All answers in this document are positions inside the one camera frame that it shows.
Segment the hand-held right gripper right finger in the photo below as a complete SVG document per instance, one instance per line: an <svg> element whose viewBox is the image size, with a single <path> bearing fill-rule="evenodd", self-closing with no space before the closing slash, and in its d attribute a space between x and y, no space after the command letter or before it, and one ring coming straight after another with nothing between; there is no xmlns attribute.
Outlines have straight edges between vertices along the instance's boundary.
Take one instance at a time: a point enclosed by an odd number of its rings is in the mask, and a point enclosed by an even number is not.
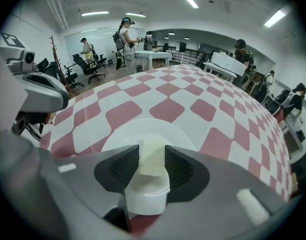
<svg viewBox="0 0 306 240"><path fill-rule="evenodd" d="M293 206L243 167L193 150L166 146L166 209L145 240L264 240Z"/></svg>

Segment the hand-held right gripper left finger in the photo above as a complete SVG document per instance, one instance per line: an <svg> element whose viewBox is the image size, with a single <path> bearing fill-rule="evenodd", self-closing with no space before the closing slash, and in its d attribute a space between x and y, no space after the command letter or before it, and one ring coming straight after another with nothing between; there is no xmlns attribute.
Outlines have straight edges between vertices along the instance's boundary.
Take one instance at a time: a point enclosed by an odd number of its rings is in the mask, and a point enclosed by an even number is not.
<svg viewBox="0 0 306 240"><path fill-rule="evenodd" d="M130 234L125 190L139 164L139 146L53 158L41 150L41 174L69 234Z"/></svg>

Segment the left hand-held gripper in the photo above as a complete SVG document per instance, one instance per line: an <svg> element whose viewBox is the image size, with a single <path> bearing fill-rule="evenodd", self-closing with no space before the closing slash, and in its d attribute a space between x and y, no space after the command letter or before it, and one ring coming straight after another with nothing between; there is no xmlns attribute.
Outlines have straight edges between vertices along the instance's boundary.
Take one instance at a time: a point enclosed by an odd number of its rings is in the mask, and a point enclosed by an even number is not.
<svg viewBox="0 0 306 240"><path fill-rule="evenodd" d="M69 95L57 78L37 69L35 52L15 35L0 32L0 55L20 86L27 93L12 126L13 133L27 130L37 141L46 124L47 114L67 107Z"/></svg>

